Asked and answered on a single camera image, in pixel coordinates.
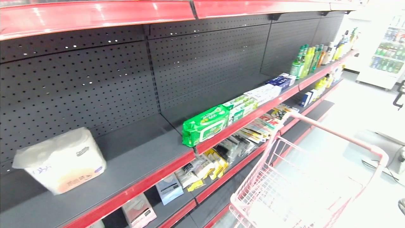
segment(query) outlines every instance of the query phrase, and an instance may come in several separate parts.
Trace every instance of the black pegboard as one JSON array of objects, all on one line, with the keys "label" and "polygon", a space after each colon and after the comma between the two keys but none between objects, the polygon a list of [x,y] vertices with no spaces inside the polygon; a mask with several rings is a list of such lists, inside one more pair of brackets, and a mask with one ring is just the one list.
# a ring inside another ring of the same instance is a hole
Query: black pegboard
[{"label": "black pegboard", "polygon": [[2,174],[19,148],[79,127],[98,137],[159,113],[144,41],[13,61],[0,74]]},{"label": "black pegboard", "polygon": [[49,33],[1,41],[1,63],[144,39],[141,25]]},{"label": "black pegboard", "polygon": [[148,39],[156,39],[270,23],[271,19],[269,14],[263,14],[241,17],[198,19],[184,22],[158,23],[144,26],[145,30],[149,31],[147,34]]},{"label": "black pegboard", "polygon": [[320,17],[321,17],[320,12],[283,13],[280,15],[280,18],[277,21],[273,21],[273,23],[302,21],[307,19],[316,19]]},{"label": "black pegboard", "polygon": [[[171,99],[212,84],[258,73],[270,25],[150,41],[161,109]],[[180,99],[186,102],[194,94]],[[171,101],[169,106],[176,105]]]},{"label": "black pegboard", "polygon": [[270,77],[289,73],[300,46],[312,43],[319,21],[305,19],[272,24],[261,73]]},{"label": "black pegboard", "polygon": [[334,41],[340,25],[342,24],[342,20],[343,16],[321,18],[311,46]]}]

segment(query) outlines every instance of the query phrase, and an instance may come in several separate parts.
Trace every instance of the pink shopping cart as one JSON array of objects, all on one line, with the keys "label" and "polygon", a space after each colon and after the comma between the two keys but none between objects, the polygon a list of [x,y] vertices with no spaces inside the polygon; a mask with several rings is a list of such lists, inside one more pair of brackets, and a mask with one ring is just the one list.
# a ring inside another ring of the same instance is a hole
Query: pink shopping cart
[{"label": "pink shopping cart", "polygon": [[387,165],[388,155],[381,148],[339,134],[298,113],[287,113],[281,122],[290,116],[370,150],[380,156],[379,165],[362,185],[337,172],[322,158],[274,134],[259,162],[231,196],[230,211],[238,220],[236,227],[333,227],[347,206]]}]

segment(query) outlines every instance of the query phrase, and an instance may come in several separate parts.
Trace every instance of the green wet wipes pack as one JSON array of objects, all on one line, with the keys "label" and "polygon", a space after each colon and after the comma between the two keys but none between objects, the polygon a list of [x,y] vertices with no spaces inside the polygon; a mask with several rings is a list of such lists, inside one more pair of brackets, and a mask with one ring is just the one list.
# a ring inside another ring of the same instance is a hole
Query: green wet wipes pack
[{"label": "green wet wipes pack", "polygon": [[183,144],[195,146],[226,127],[229,111],[222,105],[213,107],[183,123]]}]

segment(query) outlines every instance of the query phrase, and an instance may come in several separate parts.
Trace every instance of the red shelf edge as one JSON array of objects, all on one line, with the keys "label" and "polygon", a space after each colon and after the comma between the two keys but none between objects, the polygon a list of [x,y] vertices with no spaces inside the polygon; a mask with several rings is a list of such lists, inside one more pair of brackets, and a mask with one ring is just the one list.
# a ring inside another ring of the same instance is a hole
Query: red shelf edge
[{"label": "red shelf edge", "polygon": [[194,207],[197,206],[196,201],[193,199],[185,207],[176,212],[172,217],[166,220],[159,228],[170,228],[173,227],[181,218],[183,218],[187,213],[189,213]]},{"label": "red shelf edge", "polygon": [[199,19],[289,13],[303,11],[330,11],[330,4],[308,0],[194,0]]},{"label": "red shelf edge", "polygon": [[224,207],[224,209],[222,209],[214,218],[211,219],[211,221],[209,221],[204,228],[211,228],[215,225],[215,223],[217,221],[219,221],[228,211],[229,211],[229,206],[230,204],[228,204],[226,207]]},{"label": "red shelf edge", "polygon": [[263,145],[258,147],[255,151],[250,153],[246,158],[244,158],[237,165],[228,170],[221,178],[214,181],[210,186],[208,186],[203,192],[201,192],[196,200],[198,203],[202,203],[208,196],[210,196],[215,190],[217,190],[221,185],[223,185],[227,180],[233,177],[237,172],[239,172],[243,167],[245,167],[250,161],[255,159],[261,152],[264,151],[268,144],[268,141]]},{"label": "red shelf edge", "polygon": [[340,60],[337,60],[331,66],[328,66],[325,69],[323,69],[323,70],[317,72],[316,74],[310,76],[309,78],[307,78],[304,81],[300,82],[298,85],[294,85],[286,93],[283,93],[280,96],[274,98],[273,100],[268,101],[267,103],[261,105],[259,108],[254,110],[252,113],[250,113],[249,115],[243,117],[242,119],[240,119],[236,123],[226,127],[224,130],[219,132],[214,137],[212,137],[210,139],[207,139],[206,141],[203,141],[202,143],[196,145],[196,149],[198,151],[198,154],[202,154],[202,153],[206,152],[207,150],[211,149],[213,146],[217,145],[222,140],[226,139],[227,137],[229,137],[233,133],[237,132],[242,127],[248,125],[249,123],[251,123],[255,119],[262,116],[264,113],[267,113],[272,108],[276,107],[277,105],[279,105],[283,101],[287,100],[288,98],[290,98],[294,94],[298,93],[300,90],[303,90],[305,87],[309,86],[310,84],[312,84],[316,80],[318,80],[321,77],[325,76],[327,73],[329,73],[330,70],[337,67],[341,62],[346,61],[347,58],[351,57],[354,54],[355,54],[355,51],[350,51],[343,58],[341,58]]},{"label": "red shelf edge", "polygon": [[[318,119],[318,121],[321,121],[323,118],[325,118],[330,110],[331,110],[331,108],[328,109],[328,110]],[[294,144],[298,144],[299,142],[301,142],[301,141],[305,138],[305,136],[307,136],[307,135],[311,132],[311,130],[312,130],[313,128],[315,128],[315,126],[311,126],[308,130],[306,130],[306,131],[305,131],[295,142],[293,142],[293,143],[294,143]],[[287,156],[287,154],[290,152],[290,150],[291,150],[291,147],[290,147],[289,149],[287,149],[287,150],[286,150],[283,154],[281,154],[280,156],[284,158],[285,156]],[[280,158],[277,158],[277,159],[273,162],[273,166],[275,166],[280,160],[281,160]],[[219,220],[229,211],[229,206],[230,206],[230,205],[231,205],[231,204],[228,204],[224,209],[222,209],[213,219],[211,219],[211,221],[209,221],[209,222],[207,223],[207,225],[204,226],[204,228],[211,228],[217,221],[219,221]]]},{"label": "red shelf edge", "polygon": [[80,29],[194,20],[188,1],[85,1],[1,9],[0,40]]},{"label": "red shelf edge", "polygon": [[250,113],[247,116],[243,117],[242,119],[238,120],[236,123],[226,127],[224,130],[219,132],[214,137],[212,137],[212,138],[198,144],[196,146],[198,153],[202,154],[205,151],[211,149],[213,146],[217,145],[222,140],[226,139],[227,137],[229,137],[233,133],[237,132],[242,127],[248,125],[249,123],[251,123],[255,119],[259,118],[264,113],[268,112],[270,109],[276,107],[281,102],[283,102],[283,101],[287,100],[288,98],[290,98],[292,95],[298,93],[298,91],[299,91],[298,86],[297,85],[293,86],[286,93],[281,94],[280,96],[274,98],[273,100],[268,101],[267,103],[261,105],[259,108],[254,110],[252,113]]},{"label": "red shelf edge", "polygon": [[135,183],[126,190],[106,200],[105,202],[98,205],[90,212],[82,215],[73,222],[69,223],[64,228],[85,228],[92,225],[96,221],[106,217],[110,213],[120,208],[127,201],[131,200],[132,198],[138,196],[139,194],[143,193],[147,189],[154,186],[164,177],[174,173],[174,171],[176,171],[177,169],[180,169],[187,163],[191,162],[194,158],[195,156],[193,151],[187,152],[183,156],[175,159],[169,164],[166,164],[164,167],[161,167],[160,169],[156,170],[153,174],[145,177],[143,180]]}]

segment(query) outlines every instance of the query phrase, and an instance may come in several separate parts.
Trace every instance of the blue toothpaste box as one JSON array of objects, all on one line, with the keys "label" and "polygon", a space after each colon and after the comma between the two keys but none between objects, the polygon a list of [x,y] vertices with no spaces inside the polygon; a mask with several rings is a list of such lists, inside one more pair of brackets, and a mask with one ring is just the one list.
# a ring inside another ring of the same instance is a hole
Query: blue toothpaste box
[{"label": "blue toothpaste box", "polygon": [[280,86],[281,90],[284,90],[285,88],[290,86],[290,81],[291,81],[291,78],[282,77],[282,79],[280,79],[280,80],[278,80],[276,82],[270,82],[269,81],[267,83],[272,84],[274,86]]}]

